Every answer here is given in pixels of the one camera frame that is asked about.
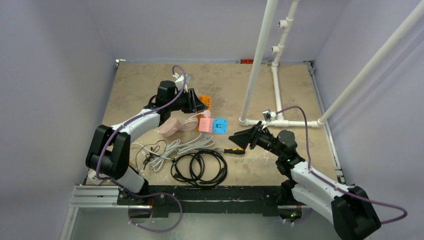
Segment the orange power strip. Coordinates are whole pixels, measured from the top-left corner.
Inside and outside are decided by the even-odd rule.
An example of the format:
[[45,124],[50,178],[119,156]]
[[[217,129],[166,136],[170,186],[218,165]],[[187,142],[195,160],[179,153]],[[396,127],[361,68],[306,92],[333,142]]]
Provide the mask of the orange power strip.
[[207,110],[211,110],[212,98],[207,95],[199,96],[199,100],[206,106]]

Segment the pink cube power socket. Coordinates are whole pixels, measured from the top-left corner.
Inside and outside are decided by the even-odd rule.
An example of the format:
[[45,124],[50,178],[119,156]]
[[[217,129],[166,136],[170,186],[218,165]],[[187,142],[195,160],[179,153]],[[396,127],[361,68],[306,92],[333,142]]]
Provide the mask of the pink cube power socket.
[[214,120],[214,118],[200,118],[198,123],[198,131],[201,133],[212,133],[214,127]]

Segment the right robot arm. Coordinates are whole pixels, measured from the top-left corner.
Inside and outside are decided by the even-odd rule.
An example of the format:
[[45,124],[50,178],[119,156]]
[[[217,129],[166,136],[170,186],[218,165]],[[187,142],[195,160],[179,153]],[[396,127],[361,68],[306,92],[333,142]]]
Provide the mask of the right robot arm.
[[295,134],[282,130],[273,136],[260,124],[235,132],[228,138],[242,149],[260,147],[277,157],[278,171],[288,179],[280,196],[288,204],[306,204],[330,223],[343,240],[363,240],[381,228],[367,193],[360,187],[348,187],[320,173],[297,152]]

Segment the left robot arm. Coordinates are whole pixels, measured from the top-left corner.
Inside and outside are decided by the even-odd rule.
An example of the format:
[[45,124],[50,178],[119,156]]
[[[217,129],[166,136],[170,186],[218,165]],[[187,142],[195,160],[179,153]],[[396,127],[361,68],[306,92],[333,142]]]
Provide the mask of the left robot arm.
[[161,126],[173,111],[194,114],[206,109],[193,88],[178,88],[173,81],[161,81],[157,93],[137,115],[122,123],[102,124],[95,129],[85,165],[127,189],[130,199],[142,205],[149,199],[149,182],[130,166],[131,144]]

